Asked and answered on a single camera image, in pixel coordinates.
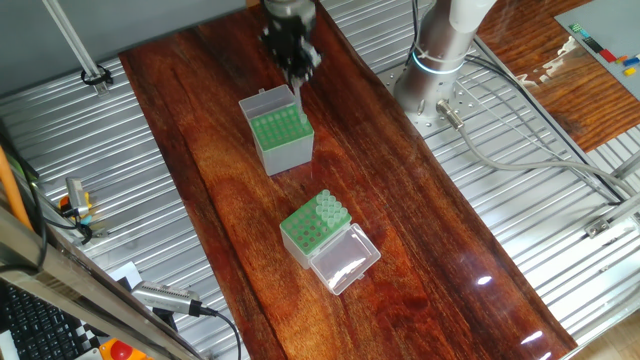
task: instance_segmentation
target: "wooden table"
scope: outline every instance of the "wooden table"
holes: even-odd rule
[[[591,151],[640,124],[640,102],[554,19],[587,2],[498,0],[478,35]]]
[[[313,161],[265,174],[238,106],[284,83],[258,41],[265,23],[252,8],[120,56],[252,358],[557,359],[574,348],[321,8],[324,59],[302,89]],[[340,296],[278,229],[324,188],[382,254]]]

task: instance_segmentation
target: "metal bracket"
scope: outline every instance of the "metal bracket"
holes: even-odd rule
[[[584,231],[593,239],[631,216],[637,221],[640,218],[638,212],[640,212],[640,194],[630,197],[616,208],[599,217],[585,227]]]
[[[108,235],[109,233],[107,232],[107,228],[99,228],[99,229],[93,230],[94,238],[105,238]]]
[[[392,95],[396,81],[398,81],[398,77],[403,71],[404,64],[400,64],[378,74],[378,78]],[[469,95],[466,89],[458,84],[455,84],[453,87],[453,94],[449,99],[449,104],[453,108],[454,113],[462,119],[471,117],[481,109],[480,104]],[[416,115],[415,113],[410,113],[407,114],[407,117],[423,137],[451,126],[444,116],[428,117],[424,114]]]
[[[600,218],[584,228],[584,231],[586,231],[587,235],[589,235],[589,237],[593,239],[609,228],[611,228],[611,226],[609,226],[609,222],[606,219]]]
[[[78,61],[84,70],[83,72],[89,76],[89,80],[105,78],[105,72],[101,72],[95,61],[93,61],[91,56],[89,56],[87,49],[82,44],[82,41],[80,41],[78,34],[71,25],[71,22],[69,21],[69,18],[67,18],[64,10],[62,10],[58,0],[42,0],[42,2],[49,11],[49,15],[51,15],[56,25],[58,25],[58,29],[60,29],[60,32],[67,40],[69,47],[71,47],[71,50],[73,50],[73,53],[78,58]],[[107,86],[108,83],[106,80],[107,79],[105,78],[105,81],[92,84],[98,96],[109,95],[109,87]]]

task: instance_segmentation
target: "plastic box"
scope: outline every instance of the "plastic box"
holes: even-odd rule
[[[295,97],[282,85],[239,102],[267,175],[311,161],[313,128]]]
[[[380,259],[360,226],[350,222],[347,209],[323,190],[280,224],[285,248],[335,295]]]

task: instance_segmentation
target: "red button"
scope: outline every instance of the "red button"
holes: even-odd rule
[[[116,341],[111,347],[113,360],[127,360],[133,354],[133,348],[122,341]]]

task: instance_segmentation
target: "cable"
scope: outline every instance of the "cable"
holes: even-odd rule
[[[91,241],[91,239],[93,238],[93,230],[91,230],[91,228],[88,225],[82,224],[80,221],[78,221],[78,217],[77,216],[75,216],[74,218],[76,220],[75,226],[58,224],[55,221],[52,221],[52,220],[49,220],[49,219],[46,219],[46,218],[45,218],[45,221],[49,225],[55,226],[55,227],[60,228],[60,229],[78,230],[82,235],[84,235],[84,239],[80,243],[82,245],[87,245],[89,243],[89,241]]]
[[[600,175],[603,178],[609,180],[614,185],[618,186],[620,189],[624,190],[624,192],[626,192],[629,196],[633,196],[636,194],[636,192],[630,186],[623,183],[619,179],[613,177],[611,174],[605,171],[602,171],[600,169],[594,168],[592,166],[573,162],[573,161],[542,161],[539,163],[513,164],[513,165],[503,164],[503,163],[493,161],[488,157],[486,157],[484,154],[482,154],[480,150],[478,150],[478,148],[476,148],[476,146],[471,141],[471,138],[469,138],[469,135],[467,134],[467,130],[464,127],[459,128],[458,132],[460,133],[460,136],[462,136],[462,139],[467,143],[467,146],[469,147],[469,150],[471,150],[472,153],[474,153],[486,165],[489,165],[496,169],[508,170],[508,171],[523,171],[523,170],[540,169],[540,168],[546,168],[546,167],[569,167],[577,170],[582,170],[588,173]]]
[[[40,237],[42,238],[42,247],[40,248],[40,258],[38,259],[38,271],[42,271],[42,265],[44,265],[44,260],[47,256],[47,225],[44,219],[44,213],[42,212],[42,204],[40,204],[40,195],[38,194],[38,190],[36,189],[36,185],[34,184],[35,179],[32,178],[33,175],[29,171],[27,171],[26,162],[20,156],[17,157],[18,164],[23,169],[24,177],[27,180],[27,184],[29,185],[29,190],[31,191],[31,197],[33,197],[33,203],[36,207],[36,214],[39,220],[39,230]]]
[[[20,220],[20,222],[29,230],[33,231],[33,227],[29,221],[29,216],[27,215],[24,203],[22,202],[22,196],[20,196],[18,184],[16,183],[16,179],[11,171],[11,166],[9,166],[9,161],[7,160],[7,156],[5,155],[4,150],[2,150],[2,147],[0,147],[0,182],[4,185],[4,190],[7,194],[7,199],[9,200],[9,206],[11,207],[13,216]]]
[[[75,226],[58,224],[57,222],[55,222],[53,220],[49,220],[47,218],[45,218],[44,221],[46,221],[47,224],[49,224],[51,226],[55,226],[55,227],[60,228],[60,229],[76,230],[79,227],[78,226],[78,219],[76,219],[76,225]]]
[[[468,61],[468,62],[474,63],[474,64],[476,64],[476,65],[479,65],[479,66],[481,66],[481,67],[483,67],[483,68],[485,68],[485,69],[487,69],[487,70],[489,70],[489,71],[492,71],[492,72],[494,72],[495,74],[497,74],[497,75],[501,76],[504,80],[508,81],[510,84],[512,84],[512,85],[513,85],[513,87],[514,87],[515,89],[517,89],[517,90],[518,90],[518,92],[519,92],[522,96],[524,96],[524,98],[529,102],[529,104],[533,107],[533,109],[534,109],[534,110],[536,110],[536,112],[537,112],[538,114],[540,114],[540,115],[545,119],[545,121],[546,121],[547,123],[551,123],[551,122],[550,122],[550,120],[549,120],[549,119],[546,117],[546,115],[544,114],[544,112],[543,112],[543,111],[540,109],[540,107],[537,105],[537,103],[536,103],[536,102],[531,98],[531,96],[529,96],[529,94],[528,94],[528,93],[527,93],[523,88],[521,88],[521,87],[520,87],[520,83],[519,83],[516,79],[514,79],[511,75],[509,75],[506,71],[504,71],[503,69],[499,68],[497,65],[495,65],[495,64],[493,64],[493,63],[491,63],[490,61],[485,60],[485,59],[480,58],[480,57],[477,57],[477,56],[467,55],[467,56],[465,57],[465,60],[466,60],[466,61]],[[598,180],[600,180],[600,181],[601,181],[601,183],[602,183],[602,184],[604,184],[604,186],[605,186],[605,187],[607,187],[609,190],[611,190],[611,192],[612,192],[612,193],[613,193],[617,198],[619,198],[621,201],[624,201],[624,199],[623,199],[623,198],[621,198],[621,197],[620,197],[620,195],[618,195],[618,194],[617,194],[617,192],[616,192],[615,190],[613,190],[613,189],[609,186],[609,184],[608,184],[608,183],[606,183],[606,182],[602,179],[602,177],[601,177],[600,175],[595,175],[595,177],[596,177],[596,178],[598,178]]]
[[[231,322],[231,320],[229,320],[226,316],[220,314],[219,311],[213,310],[208,307],[201,307],[200,314],[219,317],[222,320],[224,320],[227,324],[229,324],[229,326],[231,327],[231,330],[233,330],[233,333],[236,335],[236,344],[238,344],[238,360],[240,360],[242,357],[242,346],[240,345],[240,334],[238,334],[238,329],[236,328],[235,325],[233,325],[233,322]]]
[[[411,13],[413,15],[413,42],[409,48],[409,56],[407,56],[404,66],[407,66],[409,60],[411,60],[411,54],[416,46],[416,42],[418,41],[418,0],[411,0]]]
[[[529,125],[529,123],[527,121],[525,121],[522,116],[511,106],[511,104],[509,104],[508,102],[506,102],[500,95],[498,95],[495,92],[492,92],[491,90],[489,90],[486,86],[484,86],[484,84],[480,83],[479,81],[472,79],[473,81],[475,81],[475,83],[482,87],[483,89],[489,91],[490,93],[492,93],[498,100],[500,100],[502,103],[504,103],[505,105],[507,105],[507,107],[509,108],[509,110],[511,110],[511,112],[513,112],[515,114],[515,116],[520,119],[520,121],[527,127],[527,129],[529,129],[529,131],[531,131],[531,134],[533,136],[535,136],[540,143],[537,143],[535,140],[531,139],[529,137],[529,135],[523,133],[522,131],[520,131],[520,129],[518,129],[516,126],[511,125],[508,121],[504,121],[502,120],[502,118],[500,116],[498,116],[498,114],[496,114],[493,109],[489,108],[485,103],[481,102],[480,99],[478,99],[475,95],[473,95],[470,91],[467,91],[467,93],[469,94],[469,96],[471,96],[471,98],[473,100],[475,100],[478,104],[480,104],[482,107],[485,108],[485,110],[487,110],[487,112],[490,112],[491,115],[495,116],[496,119],[498,119],[501,123],[503,123],[504,125],[507,125],[508,127],[512,128],[513,130],[515,130],[518,134],[522,135],[522,137],[524,137],[525,139],[529,140],[529,142],[537,147],[539,147],[540,149],[546,151],[547,153],[555,156],[558,160],[564,160],[560,154],[554,152],[553,150],[551,150],[549,148],[549,145],[547,145],[542,138],[538,135],[538,133],[536,133],[531,126]],[[460,85],[460,87],[462,87],[462,84],[459,81],[456,81],[456,83],[458,83],[458,85]]]
[[[36,268],[35,266],[31,266],[31,265],[13,264],[13,265],[0,266],[0,274],[1,273],[6,273],[6,272],[10,272],[10,271],[22,271],[23,273],[25,273],[27,275],[30,275],[30,276],[38,275],[38,273],[40,272],[38,270],[38,268]]]

